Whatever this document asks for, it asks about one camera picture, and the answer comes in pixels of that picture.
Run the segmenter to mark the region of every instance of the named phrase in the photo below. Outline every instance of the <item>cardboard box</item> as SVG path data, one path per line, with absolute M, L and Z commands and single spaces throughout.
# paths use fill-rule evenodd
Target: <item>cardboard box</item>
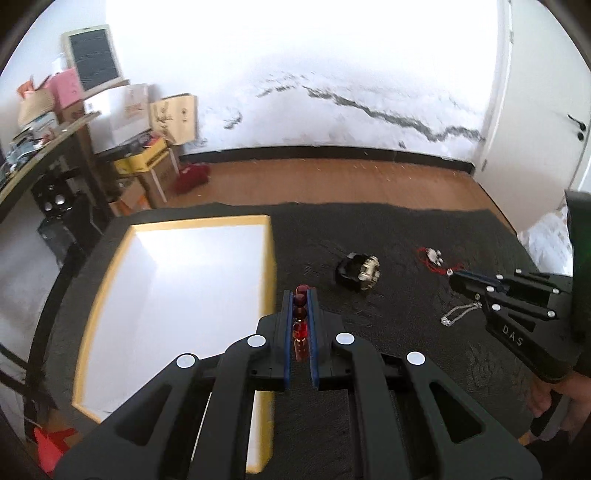
M 159 138 L 154 145 L 146 148 L 142 153 L 116 160 L 113 164 L 117 172 L 122 175 L 150 171 L 152 165 L 160 158 L 160 154 L 165 149 L 166 140 Z
M 82 100 L 82 86 L 76 69 L 67 69 L 53 75 L 45 82 L 44 87 L 51 92 L 56 101 L 54 107 L 56 113 Z
M 197 137 L 197 97 L 185 93 L 151 103 L 150 124 L 173 145 L 192 142 Z
M 170 150 L 165 150 L 147 172 L 136 173 L 141 181 L 152 208 L 166 206 L 175 196 L 174 182 L 178 178 L 179 165 Z
M 120 197 L 109 206 L 115 216 L 131 215 L 142 210 L 150 210 L 150 204 L 146 198 L 146 192 L 139 179 L 126 179 L 122 181 Z
M 84 110 L 84 101 L 78 100 L 76 103 L 67 106 L 66 108 L 62 109 L 61 112 L 57 114 L 57 119 L 61 122 L 68 122 L 71 124 L 72 122 L 82 118 L 85 115 Z
M 148 85 L 111 88 L 84 101 L 86 112 L 101 112 L 89 123 L 95 153 L 114 148 L 150 129 Z

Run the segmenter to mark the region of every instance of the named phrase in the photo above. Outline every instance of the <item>clutter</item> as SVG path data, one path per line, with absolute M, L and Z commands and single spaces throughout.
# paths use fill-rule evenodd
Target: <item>clutter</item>
M 70 106 L 67 106 L 66 108 L 62 109 L 61 112 L 57 114 L 57 119 L 61 123 L 71 124 L 79 118 L 82 118 L 85 115 L 85 113 L 86 112 L 84 110 L 84 102 L 82 100 L 78 100 Z
M 109 202 L 115 216 L 127 216 L 151 209 L 146 192 L 138 179 L 122 179 L 119 181 L 119 186 L 121 188 L 120 197 L 114 202 Z
M 335 281 L 350 290 L 361 291 L 372 288 L 379 278 L 377 257 L 351 252 L 342 259 L 335 269 Z
M 197 97 L 189 94 L 163 98 L 150 104 L 150 125 L 173 145 L 196 138 Z
M 61 43 L 80 78 L 84 98 L 113 88 L 124 79 L 108 25 L 66 32 Z
M 446 267 L 445 261 L 441 256 L 441 252 L 439 250 L 435 250 L 434 248 L 417 248 L 417 257 L 419 261 L 426 265 L 430 271 L 440 275 L 450 275 L 457 270 L 464 269 L 464 265 L 461 263 L 458 263 L 452 267 Z
M 19 170 L 42 146 L 29 137 L 21 138 L 18 142 L 11 142 L 6 155 L 6 165 L 10 167 L 11 171 Z
M 152 208 L 164 207 L 175 196 L 174 183 L 178 178 L 179 166 L 169 150 L 163 151 L 147 172 L 134 174 L 146 191 Z
M 52 112 L 55 104 L 53 95 L 45 88 L 28 90 L 24 95 L 18 112 L 18 126 L 21 128 L 25 128 L 41 115 Z
M 17 88 L 17 94 L 23 100 L 25 99 L 27 94 L 29 94 L 30 92 L 34 92 L 34 91 L 35 91 L 35 84 L 33 83 L 32 76 L 30 79 L 28 79 L 25 83 L 23 83 L 22 85 L 20 85 Z
M 68 59 L 65 53 L 60 53 L 58 58 L 51 62 L 51 74 L 57 75 L 68 69 Z
M 101 112 L 89 123 L 95 153 L 115 148 L 150 128 L 145 83 L 105 90 L 85 100 L 84 107 L 86 112 Z
M 59 126 L 56 114 L 47 112 L 26 124 L 23 130 L 28 131 L 35 140 L 44 145 L 58 136 Z
M 137 153 L 133 155 L 126 155 L 125 158 L 120 157 L 120 160 L 113 162 L 115 169 L 121 175 L 129 175 L 130 173 L 140 173 L 150 171 L 150 168 L 160 157 L 160 154 L 166 150 L 166 141 L 164 138 L 152 137 L 148 134 L 147 138 L 145 134 L 142 135 L 144 143 L 135 140 L 134 143 L 139 146 Z M 119 148 L 127 147 L 130 151 L 135 150 L 134 146 L 130 146 L 129 143 L 120 145 Z
M 82 100 L 83 92 L 76 69 L 67 69 L 49 77 L 44 88 L 51 92 L 57 113 Z
M 207 164 L 188 164 L 185 165 L 178 174 L 174 183 L 174 191 L 181 195 L 187 193 L 198 185 L 209 181 L 211 168 Z
M 75 429 L 66 429 L 49 433 L 44 429 L 35 427 L 33 433 L 37 441 L 39 466 L 47 475 L 53 476 L 57 462 L 70 449 L 65 439 L 75 435 L 77 431 Z
M 567 226 L 568 207 L 546 213 L 517 238 L 541 272 L 573 276 L 573 246 Z

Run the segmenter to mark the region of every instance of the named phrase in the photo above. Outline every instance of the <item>red string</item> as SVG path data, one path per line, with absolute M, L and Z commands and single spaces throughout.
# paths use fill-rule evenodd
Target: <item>red string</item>
M 456 265 L 454 265 L 453 267 L 448 267 L 448 268 L 443 268 L 443 267 L 438 267 L 437 265 L 435 265 L 434 263 L 432 263 L 428 256 L 427 256 L 427 250 L 429 250 L 427 247 L 421 247 L 421 248 L 417 248 L 417 257 L 419 259 L 419 261 L 423 264 L 425 264 L 427 266 L 427 268 L 432 271 L 433 273 L 438 273 L 440 275 L 447 275 L 447 270 L 451 270 L 451 271 L 457 271 L 457 270 L 464 270 L 464 265 L 462 265 L 461 263 L 458 263 Z

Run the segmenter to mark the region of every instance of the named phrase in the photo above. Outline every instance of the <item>white cloth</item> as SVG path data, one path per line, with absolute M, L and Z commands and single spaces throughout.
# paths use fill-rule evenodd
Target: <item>white cloth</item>
M 573 276 L 573 247 L 566 223 L 568 207 L 546 213 L 536 224 L 517 234 L 541 272 Z

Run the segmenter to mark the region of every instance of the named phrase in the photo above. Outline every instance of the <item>red object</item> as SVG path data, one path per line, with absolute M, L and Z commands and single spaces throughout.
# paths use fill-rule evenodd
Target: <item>red object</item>
M 308 340 L 294 340 L 294 353 L 296 362 L 304 362 L 308 358 Z
M 52 476 L 57 462 L 70 449 L 64 439 L 76 433 L 77 431 L 75 429 L 49 433 L 39 427 L 35 427 L 34 434 L 39 452 L 39 465 L 47 475 Z
M 297 305 L 298 307 L 303 307 L 304 305 L 306 305 L 306 296 L 303 293 L 296 293 L 294 295 L 294 305 Z
M 294 305 L 293 318 L 294 320 L 305 320 L 308 316 L 308 309 L 306 307 L 298 307 Z
M 295 340 L 308 338 L 308 324 L 306 322 L 295 322 L 292 331 L 292 336 Z
M 178 173 L 178 178 L 174 182 L 174 191 L 178 194 L 187 193 L 193 190 L 197 185 L 202 185 L 209 181 L 211 168 L 206 164 L 185 164 Z
M 310 287 L 306 284 L 302 284 L 300 286 L 298 286 L 295 290 L 296 293 L 303 293 L 304 295 L 306 295 L 306 292 L 310 289 Z
M 437 265 L 434 265 L 427 258 L 427 250 L 429 250 L 429 249 L 426 247 L 417 248 L 417 256 L 418 256 L 419 261 L 421 263 L 425 264 L 427 266 L 427 268 L 429 270 L 431 270 L 433 273 L 439 273 L 440 275 L 446 275 L 447 270 L 451 270 L 452 272 L 455 272 L 457 270 L 464 270 L 464 265 L 462 265 L 461 263 L 458 263 L 458 264 L 454 265 L 453 267 L 447 267 L 447 268 L 438 267 Z

